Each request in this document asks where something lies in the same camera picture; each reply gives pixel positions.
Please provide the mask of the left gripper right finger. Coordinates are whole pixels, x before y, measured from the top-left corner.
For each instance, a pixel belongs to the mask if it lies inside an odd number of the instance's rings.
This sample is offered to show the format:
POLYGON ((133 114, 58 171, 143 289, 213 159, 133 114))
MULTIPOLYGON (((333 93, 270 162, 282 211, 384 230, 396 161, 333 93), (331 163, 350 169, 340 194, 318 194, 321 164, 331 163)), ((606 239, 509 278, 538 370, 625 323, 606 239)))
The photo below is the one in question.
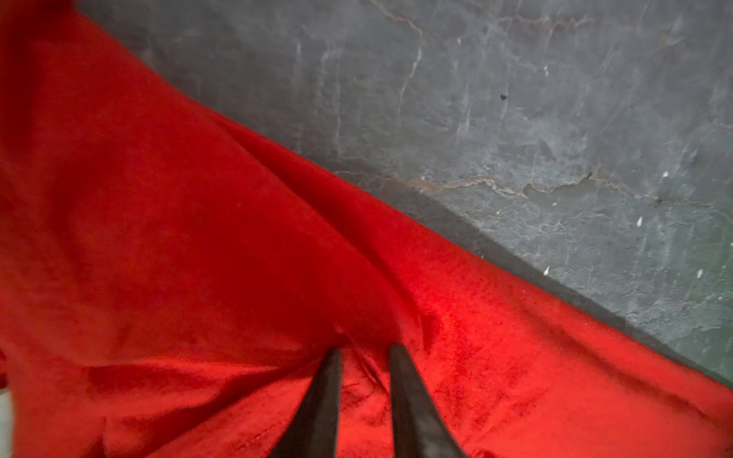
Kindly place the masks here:
POLYGON ((389 349, 395 457, 466 457, 450 434, 408 349, 389 349))

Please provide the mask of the red t shirt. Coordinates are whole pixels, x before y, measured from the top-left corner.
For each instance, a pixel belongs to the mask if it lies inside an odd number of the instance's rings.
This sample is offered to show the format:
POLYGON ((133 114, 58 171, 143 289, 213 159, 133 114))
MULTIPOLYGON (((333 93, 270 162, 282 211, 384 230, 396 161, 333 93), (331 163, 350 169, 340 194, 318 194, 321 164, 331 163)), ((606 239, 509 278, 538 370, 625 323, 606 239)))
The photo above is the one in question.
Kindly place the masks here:
POLYGON ((732 392, 192 101, 71 1, 1 5, 16 457, 268 457, 341 352, 395 457, 404 345, 473 457, 728 457, 732 392))

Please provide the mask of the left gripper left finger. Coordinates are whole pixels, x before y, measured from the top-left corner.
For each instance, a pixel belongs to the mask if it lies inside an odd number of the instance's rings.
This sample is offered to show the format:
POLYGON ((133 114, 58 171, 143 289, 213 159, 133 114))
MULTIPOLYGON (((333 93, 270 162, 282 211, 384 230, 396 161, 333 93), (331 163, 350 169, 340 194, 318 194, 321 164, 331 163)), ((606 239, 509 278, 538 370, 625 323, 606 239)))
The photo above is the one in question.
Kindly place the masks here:
POLYGON ((269 457, 336 456, 342 375, 341 352, 330 349, 269 457))

